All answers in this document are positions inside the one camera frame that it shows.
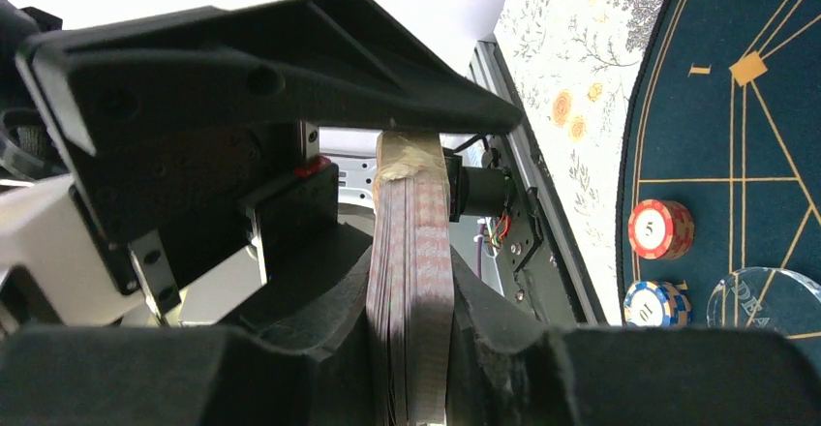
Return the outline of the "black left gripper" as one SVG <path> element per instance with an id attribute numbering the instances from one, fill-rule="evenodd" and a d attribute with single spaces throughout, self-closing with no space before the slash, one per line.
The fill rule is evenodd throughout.
<path id="1" fill-rule="evenodd" d="M 248 243 L 264 275 L 315 249 L 337 223 L 338 169 L 290 122 L 505 134 L 523 119 L 375 0 L 54 31 L 27 38 L 16 60 L 68 140 L 77 209 L 115 284 L 83 274 L 71 318 L 117 318 L 141 297 L 170 308 Z"/>

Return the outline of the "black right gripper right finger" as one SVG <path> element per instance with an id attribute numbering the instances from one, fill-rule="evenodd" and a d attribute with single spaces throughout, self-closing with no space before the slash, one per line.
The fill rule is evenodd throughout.
<path id="1" fill-rule="evenodd" d="M 816 425 L 820 380 L 781 336 L 548 325 L 453 254 L 450 425 Z"/>

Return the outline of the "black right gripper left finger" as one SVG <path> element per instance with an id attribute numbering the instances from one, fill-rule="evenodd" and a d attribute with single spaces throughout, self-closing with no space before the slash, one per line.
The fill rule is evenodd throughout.
<path id="1" fill-rule="evenodd" d="M 373 425 L 370 245 L 348 225 L 321 234 L 214 325 L 24 329 L 1 348 L 1 421 Z"/>

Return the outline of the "pink card deck box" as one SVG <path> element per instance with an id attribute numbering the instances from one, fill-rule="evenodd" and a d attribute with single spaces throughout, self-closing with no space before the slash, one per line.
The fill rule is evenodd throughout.
<path id="1" fill-rule="evenodd" d="M 439 135 L 383 132 L 375 197 L 366 316 L 376 422 L 442 424 L 455 297 Z"/>

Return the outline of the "red chip stack bottom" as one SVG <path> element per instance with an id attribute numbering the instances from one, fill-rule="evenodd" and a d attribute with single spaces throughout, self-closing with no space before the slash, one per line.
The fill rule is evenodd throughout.
<path id="1" fill-rule="evenodd" d="M 695 224 L 689 210 L 673 200 L 646 199 L 632 210 L 628 240 L 641 259 L 682 258 L 694 241 Z"/>

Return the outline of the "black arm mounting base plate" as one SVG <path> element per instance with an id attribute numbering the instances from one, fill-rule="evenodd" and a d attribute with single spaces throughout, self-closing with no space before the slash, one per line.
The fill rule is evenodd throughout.
<path id="1" fill-rule="evenodd" d="M 488 138 L 496 167 L 509 175 L 509 227 L 496 259 L 502 294 L 546 323 L 606 321 L 553 177 L 528 120 Z"/>

